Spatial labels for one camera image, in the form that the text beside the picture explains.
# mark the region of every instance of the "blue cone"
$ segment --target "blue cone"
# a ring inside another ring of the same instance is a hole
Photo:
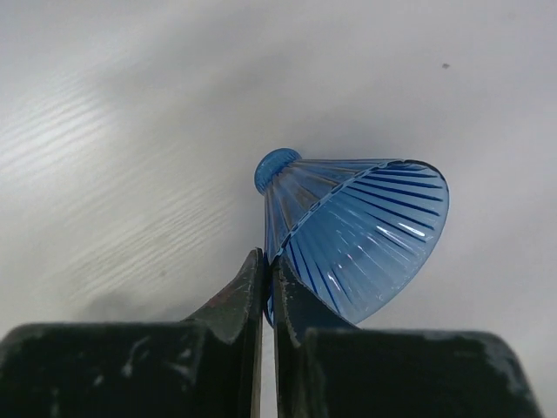
[[[301,159],[281,148],[263,158],[254,181],[265,196],[269,264],[284,254],[302,282],[352,323],[416,275],[449,208],[445,179],[419,161]]]

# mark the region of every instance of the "white surface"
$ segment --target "white surface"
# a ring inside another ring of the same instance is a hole
[[[364,325],[500,334],[557,416],[554,0],[2,10],[0,334],[200,306],[263,245],[273,148],[423,159],[451,186],[445,235]]]

